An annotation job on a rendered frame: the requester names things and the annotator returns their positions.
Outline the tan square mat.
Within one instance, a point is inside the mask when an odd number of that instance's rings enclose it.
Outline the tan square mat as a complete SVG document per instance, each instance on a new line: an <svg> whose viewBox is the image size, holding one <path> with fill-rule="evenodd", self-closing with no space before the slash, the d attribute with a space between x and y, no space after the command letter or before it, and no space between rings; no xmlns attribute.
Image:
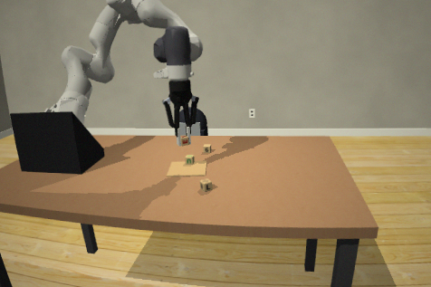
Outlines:
<svg viewBox="0 0 431 287"><path fill-rule="evenodd" d="M186 165L186 161L172 162L167 177L194 177L206 175L206 161L195 161Z"/></svg>

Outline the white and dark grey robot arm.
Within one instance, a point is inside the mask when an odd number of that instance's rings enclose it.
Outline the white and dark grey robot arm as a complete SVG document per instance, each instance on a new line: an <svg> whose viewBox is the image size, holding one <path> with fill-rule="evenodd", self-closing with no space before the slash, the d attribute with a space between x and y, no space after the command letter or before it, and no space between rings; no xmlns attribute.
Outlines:
<svg viewBox="0 0 431 287"><path fill-rule="evenodd" d="M108 5L97 18L89 35L96 53L76 46L64 49L62 64L68 73L66 92L45 112L72 111L83 124L92 92L89 79L107 83L114 77L110 48L124 21L128 21L128 24L142 22L149 27L166 29L165 34L155 41L153 49L155 58L167 65L165 69L154 72L154 78L186 81L194 75L191 64L201 56L203 44L176 13L165 7L160 0L106 2Z"/></svg>

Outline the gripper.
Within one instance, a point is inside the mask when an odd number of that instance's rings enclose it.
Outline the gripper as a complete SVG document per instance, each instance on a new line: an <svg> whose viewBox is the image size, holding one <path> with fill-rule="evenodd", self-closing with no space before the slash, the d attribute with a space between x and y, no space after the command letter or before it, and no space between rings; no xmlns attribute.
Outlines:
<svg viewBox="0 0 431 287"><path fill-rule="evenodd" d="M192 100L191 104L191 116L189 116L188 103ZM177 144L181 146L180 128L179 128L179 111L180 106L183 106L185 121L186 121L186 136L189 139L189 145L191 144L191 127L196 124L196 106L199 98L193 96L191 92L190 80L186 81L169 81L169 95L166 100L163 100L163 104L166 108L168 115L169 126L175 128L175 134L177 136ZM174 120L171 113L170 101L174 104L175 116Z"/></svg>

